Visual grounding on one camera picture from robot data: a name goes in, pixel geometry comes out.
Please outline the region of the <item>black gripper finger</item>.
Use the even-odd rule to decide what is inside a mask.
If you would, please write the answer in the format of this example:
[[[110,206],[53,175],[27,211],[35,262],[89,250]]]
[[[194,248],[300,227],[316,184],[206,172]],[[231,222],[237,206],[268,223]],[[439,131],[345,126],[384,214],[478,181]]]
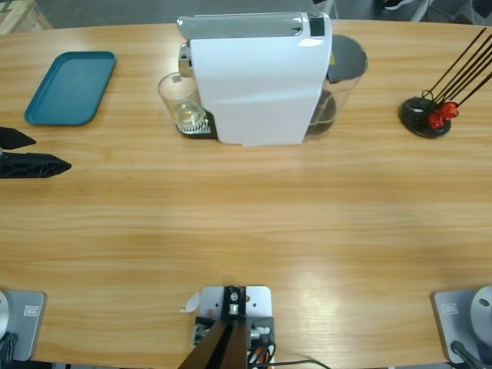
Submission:
[[[71,164],[50,154],[4,153],[1,179],[50,178],[71,169]]]
[[[5,150],[15,150],[35,145],[36,140],[14,128],[0,127],[0,147]]]

